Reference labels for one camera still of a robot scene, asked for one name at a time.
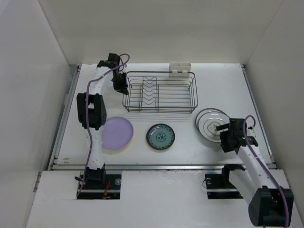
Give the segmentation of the purple plastic plate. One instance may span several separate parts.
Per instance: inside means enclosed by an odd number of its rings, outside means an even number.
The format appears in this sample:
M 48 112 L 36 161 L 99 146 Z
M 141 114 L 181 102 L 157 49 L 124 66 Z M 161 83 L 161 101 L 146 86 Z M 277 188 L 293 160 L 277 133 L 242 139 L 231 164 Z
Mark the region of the purple plastic plate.
M 106 120 L 102 130 L 102 147 L 107 150 L 120 150 L 127 146 L 133 138 L 132 123 L 121 116 L 113 116 Z

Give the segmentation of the teal blue patterned plate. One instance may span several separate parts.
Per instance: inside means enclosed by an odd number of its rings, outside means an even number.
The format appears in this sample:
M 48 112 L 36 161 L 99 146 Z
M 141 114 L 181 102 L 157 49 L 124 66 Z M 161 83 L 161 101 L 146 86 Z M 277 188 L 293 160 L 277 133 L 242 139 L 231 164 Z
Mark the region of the teal blue patterned plate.
M 148 145 L 157 151 L 170 148 L 174 144 L 175 138 L 174 130 L 164 123 L 151 126 L 146 134 Z

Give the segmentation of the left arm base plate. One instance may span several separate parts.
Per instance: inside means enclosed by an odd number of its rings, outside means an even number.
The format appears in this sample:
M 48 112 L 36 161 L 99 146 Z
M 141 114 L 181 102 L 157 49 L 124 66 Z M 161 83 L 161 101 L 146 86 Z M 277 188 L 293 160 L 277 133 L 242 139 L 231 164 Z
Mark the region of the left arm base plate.
M 87 180 L 82 189 L 78 185 L 76 198 L 79 200 L 119 200 L 121 193 L 122 175 L 106 174 L 105 180 Z

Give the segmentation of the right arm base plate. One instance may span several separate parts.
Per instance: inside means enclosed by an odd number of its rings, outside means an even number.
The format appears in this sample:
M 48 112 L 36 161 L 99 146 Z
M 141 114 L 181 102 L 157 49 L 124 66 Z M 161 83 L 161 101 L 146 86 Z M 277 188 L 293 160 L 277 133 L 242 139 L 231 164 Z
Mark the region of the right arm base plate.
M 207 190 L 209 200 L 243 199 L 234 185 L 223 181 L 220 173 L 205 174 L 202 185 Z

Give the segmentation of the grey rimmed patterned plate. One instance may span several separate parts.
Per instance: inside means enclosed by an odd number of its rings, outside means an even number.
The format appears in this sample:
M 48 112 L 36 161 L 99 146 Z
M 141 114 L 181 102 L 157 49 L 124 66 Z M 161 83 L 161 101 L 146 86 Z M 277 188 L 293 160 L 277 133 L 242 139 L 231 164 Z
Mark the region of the grey rimmed patterned plate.
M 202 109 L 201 111 L 199 111 L 195 117 L 195 125 L 196 125 L 196 128 L 198 129 L 199 128 L 199 119 L 201 116 L 203 116 L 204 114 L 207 114 L 207 113 L 210 113 L 210 112 L 220 112 L 222 114 L 226 114 L 225 112 L 223 112 L 222 110 L 220 109 L 217 109 L 217 108 L 205 108 L 205 109 Z

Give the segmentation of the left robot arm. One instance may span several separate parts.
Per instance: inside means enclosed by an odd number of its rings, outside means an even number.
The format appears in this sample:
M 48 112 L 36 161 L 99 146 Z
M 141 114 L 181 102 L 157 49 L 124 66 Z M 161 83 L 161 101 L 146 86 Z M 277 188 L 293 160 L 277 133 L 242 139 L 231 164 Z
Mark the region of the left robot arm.
M 107 112 L 103 93 L 106 83 L 111 81 L 114 91 L 128 95 L 126 73 L 123 70 L 129 60 L 129 54 L 110 53 L 107 60 L 97 64 L 96 76 L 88 82 L 86 91 L 76 97 L 78 120 L 87 132 L 89 147 L 83 177 L 79 179 L 80 189 L 89 183 L 98 189 L 106 184 L 102 131 Z

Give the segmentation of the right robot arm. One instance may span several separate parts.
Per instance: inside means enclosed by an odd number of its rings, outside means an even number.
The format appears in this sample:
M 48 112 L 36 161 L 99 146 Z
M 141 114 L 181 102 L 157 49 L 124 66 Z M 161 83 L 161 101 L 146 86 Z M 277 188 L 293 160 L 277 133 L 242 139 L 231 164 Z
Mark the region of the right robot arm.
M 224 152 L 235 152 L 242 164 L 226 164 L 220 175 L 225 187 L 232 185 L 248 205 L 250 221 L 255 227 L 284 227 L 291 224 L 294 195 L 283 188 L 264 161 L 254 127 L 247 119 L 231 118 L 216 127 Z

